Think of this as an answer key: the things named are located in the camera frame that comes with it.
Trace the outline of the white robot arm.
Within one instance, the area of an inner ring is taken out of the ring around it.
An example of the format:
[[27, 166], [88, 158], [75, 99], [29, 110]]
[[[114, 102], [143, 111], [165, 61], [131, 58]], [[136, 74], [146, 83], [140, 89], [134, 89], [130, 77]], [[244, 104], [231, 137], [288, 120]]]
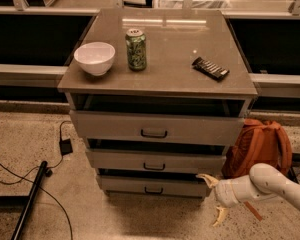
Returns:
[[208, 174], [197, 174], [196, 177], [205, 181], [219, 202], [214, 227], [225, 220], [231, 207], [272, 196], [283, 198], [300, 211], [300, 185], [265, 163], [254, 164], [247, 175], [233, 179], [219, 180]]

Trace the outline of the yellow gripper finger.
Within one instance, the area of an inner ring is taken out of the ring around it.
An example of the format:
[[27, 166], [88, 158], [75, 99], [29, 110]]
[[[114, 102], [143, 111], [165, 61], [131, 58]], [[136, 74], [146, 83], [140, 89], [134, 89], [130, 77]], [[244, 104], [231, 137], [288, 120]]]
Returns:
[[217, 206], [216, 209], [218, 211], [218, 216], [215, 222], [213, 223], [214, 227], [219, 226], [225, 220], [226, 216], [229, 213], [229, 209], [226, 207]]
[[197, 174], [197, 178], [203, 179], [209, 188], [214, 188], [218, 185], [219, 180], [208, 174]]

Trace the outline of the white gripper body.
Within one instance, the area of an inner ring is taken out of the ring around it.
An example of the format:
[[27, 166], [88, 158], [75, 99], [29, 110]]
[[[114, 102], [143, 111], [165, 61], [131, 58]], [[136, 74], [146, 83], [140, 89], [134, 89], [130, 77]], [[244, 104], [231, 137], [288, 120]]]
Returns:
[[239, 203], [229, 180], [221, 180], [214, 189], [217, 201], [226, 208], [231, 208]]

